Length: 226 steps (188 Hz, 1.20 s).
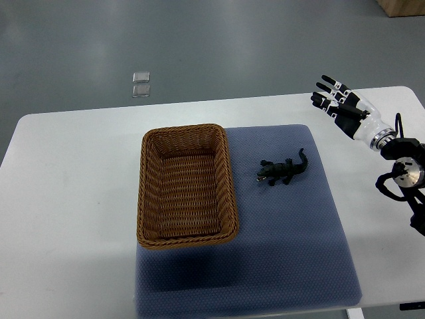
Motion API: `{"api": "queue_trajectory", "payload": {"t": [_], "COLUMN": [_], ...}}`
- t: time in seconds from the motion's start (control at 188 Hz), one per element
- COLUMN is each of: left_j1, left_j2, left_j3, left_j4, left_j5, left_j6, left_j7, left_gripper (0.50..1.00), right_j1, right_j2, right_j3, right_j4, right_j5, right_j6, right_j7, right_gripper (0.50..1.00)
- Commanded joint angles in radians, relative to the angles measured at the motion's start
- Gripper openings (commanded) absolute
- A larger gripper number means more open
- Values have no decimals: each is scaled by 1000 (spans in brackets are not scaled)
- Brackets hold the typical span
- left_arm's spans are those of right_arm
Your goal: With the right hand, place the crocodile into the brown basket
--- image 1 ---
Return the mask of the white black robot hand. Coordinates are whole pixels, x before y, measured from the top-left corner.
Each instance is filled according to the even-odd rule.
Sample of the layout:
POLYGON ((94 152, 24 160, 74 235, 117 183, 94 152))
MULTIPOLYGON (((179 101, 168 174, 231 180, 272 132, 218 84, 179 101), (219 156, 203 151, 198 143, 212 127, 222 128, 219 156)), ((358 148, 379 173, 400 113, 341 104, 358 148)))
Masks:
POLYGON ((382 121, 380 112, 369 100, 327 75, 321 79, 316 84, 321 92, 312 93, 312 104, 330 116, 344 134, 374 151, 395 139, 395 129, 382 121))

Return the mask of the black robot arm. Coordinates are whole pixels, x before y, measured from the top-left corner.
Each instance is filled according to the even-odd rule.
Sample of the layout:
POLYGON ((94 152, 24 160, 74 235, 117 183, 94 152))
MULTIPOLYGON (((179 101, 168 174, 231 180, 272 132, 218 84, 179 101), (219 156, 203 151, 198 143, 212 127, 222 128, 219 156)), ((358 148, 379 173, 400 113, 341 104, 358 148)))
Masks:
POLYGON ((413 215, 410 226, 424 234, 424 144, 414 138, 395 138, 381 148, 381 156, 392 160, 390 172, 380 175, 375 187, 385 196, 406 202, 413 215), (385 182, 393 180, 402 195, 390 191, 385 182))

